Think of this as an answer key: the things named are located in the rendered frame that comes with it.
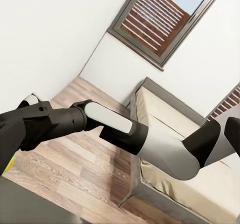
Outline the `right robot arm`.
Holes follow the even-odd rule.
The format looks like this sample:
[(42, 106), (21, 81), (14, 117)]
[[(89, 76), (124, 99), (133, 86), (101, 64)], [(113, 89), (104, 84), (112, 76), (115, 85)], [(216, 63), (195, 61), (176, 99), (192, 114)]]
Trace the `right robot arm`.
[(41, 142), (103, 126), (100, 138), (158, 167), (172, 178), (191, 180), (199, 170), (236, 151), (224, 135), (229, 117), (240, 119), (240, 103), (226, 110), (184, 140), (160, 132), (110, 110), (91, 99), (69, 108), (52, 109), (36, 93), (16, 110), (0, 114), (0, 122), (22, 117), (26, 136), (17, 151), (34, 150)]

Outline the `board game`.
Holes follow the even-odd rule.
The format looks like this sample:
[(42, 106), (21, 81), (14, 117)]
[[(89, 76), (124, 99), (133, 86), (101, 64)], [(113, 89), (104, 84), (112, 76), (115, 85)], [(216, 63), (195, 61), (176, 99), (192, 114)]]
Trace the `board game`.
[(16, 156), (14, 155), (4, 172), (10, 171), (15, 160), (16, 160)]

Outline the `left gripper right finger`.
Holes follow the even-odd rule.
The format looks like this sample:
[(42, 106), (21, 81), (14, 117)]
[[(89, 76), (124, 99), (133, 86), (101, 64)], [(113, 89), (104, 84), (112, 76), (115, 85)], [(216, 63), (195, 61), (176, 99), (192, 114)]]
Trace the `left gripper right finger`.
[(229, 117), (225, 125), (224, 135), (240, 156), (240, 119)]

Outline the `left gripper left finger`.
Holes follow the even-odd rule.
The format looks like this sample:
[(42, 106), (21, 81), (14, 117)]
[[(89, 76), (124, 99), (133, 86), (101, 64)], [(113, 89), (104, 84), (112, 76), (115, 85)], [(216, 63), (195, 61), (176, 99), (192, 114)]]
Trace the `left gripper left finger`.
[(26, 136), (22, 117), (0, 122), (0, 177)]

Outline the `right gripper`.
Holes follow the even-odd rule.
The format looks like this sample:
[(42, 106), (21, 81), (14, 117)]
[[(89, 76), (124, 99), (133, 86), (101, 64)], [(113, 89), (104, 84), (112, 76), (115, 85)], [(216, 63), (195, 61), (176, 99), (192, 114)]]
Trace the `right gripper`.
[(34, 150), (41, 142), (67, 136), (74, 128), (73, 115), (68, 109), (52, 109), (49, 101), (40, 101), (0, 114), (0, 122), (22, 117), (26, 136), (17, 151)]

